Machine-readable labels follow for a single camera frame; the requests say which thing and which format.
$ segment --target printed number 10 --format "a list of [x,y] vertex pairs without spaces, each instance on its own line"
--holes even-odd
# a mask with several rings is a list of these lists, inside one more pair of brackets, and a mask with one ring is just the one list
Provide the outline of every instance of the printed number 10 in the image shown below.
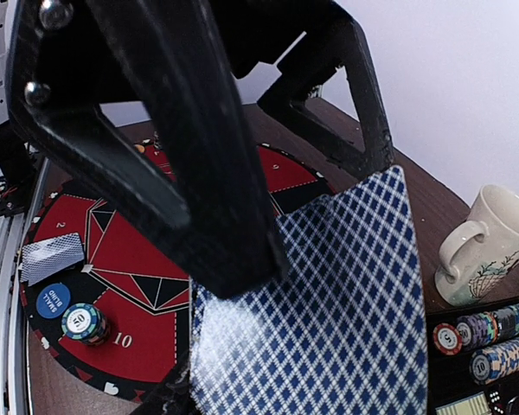
[[130,335],[123,335],[123,333],[118,333],[113,344],[119,344],[119,342],[121,342],[121,346],[128,348],[132,345],[132,337]]

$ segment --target metal rail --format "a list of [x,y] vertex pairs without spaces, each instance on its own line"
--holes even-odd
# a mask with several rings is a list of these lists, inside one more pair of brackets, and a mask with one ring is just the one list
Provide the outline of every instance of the metal rail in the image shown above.
[[19,300],[16,254],[42,205],[49,161],[42,164],[25,215],[0,218],[0,415],[33,413],[30,399],[27,323]]

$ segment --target wooden table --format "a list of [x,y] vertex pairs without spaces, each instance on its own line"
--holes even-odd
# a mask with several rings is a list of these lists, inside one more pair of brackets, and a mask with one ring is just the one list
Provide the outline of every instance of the wooden table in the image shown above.
[[[357,121],[322,99],[313,99],[310,108],[336,132],[361,145],[362,134]],[[267,117],[258,106],[246,105],[253,134],[260,143],[269,143],[285,150],[321,172],[337,191],[345,190],[356,180],[325,161],[324,156],[296,137],[282,125]],[[140,123],[122,128],[133,141],[151,137],[151,123]],[[450,306],[440,297],[434,285],[433,274],[438,266],[438,249],[445,236],[465,219],[469,208],[450,189],[435,180],[420,166],[396,151],[396,162],[406,172],[407,189],[413,210],[417,233],[426,312],[445,310]],[[68,176],[59,169],[50,172],[48,191],[51,192]],[[484,301],[496,301],[519,296],[519,266]],[[75,379],[42,349],[34,335],[29,337],[30,378],[35,415],[71,414],[124,414],[136,404],[101,393]]]

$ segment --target mug handle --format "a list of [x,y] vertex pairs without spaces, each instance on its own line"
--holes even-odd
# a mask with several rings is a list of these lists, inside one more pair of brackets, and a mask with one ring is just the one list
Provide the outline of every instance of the mug handle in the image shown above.
[[456,227],[442,242],[439,250],[440,263],[445,271],[452,276],[452,284],[458,281],[460,277],[459,269],[453,264],[453,258],[461,247],[476,236],[486,237],[488,235],[488,227],[484,222],[468,220]]

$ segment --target ceramic mug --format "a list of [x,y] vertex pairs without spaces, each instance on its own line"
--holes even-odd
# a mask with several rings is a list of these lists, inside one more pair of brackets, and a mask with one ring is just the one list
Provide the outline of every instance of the ceramic mug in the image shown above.
[[476,303],[519,263],[519,196],[506,188],[481,188],[467,221],[439,250],[434,276],[451,305]]

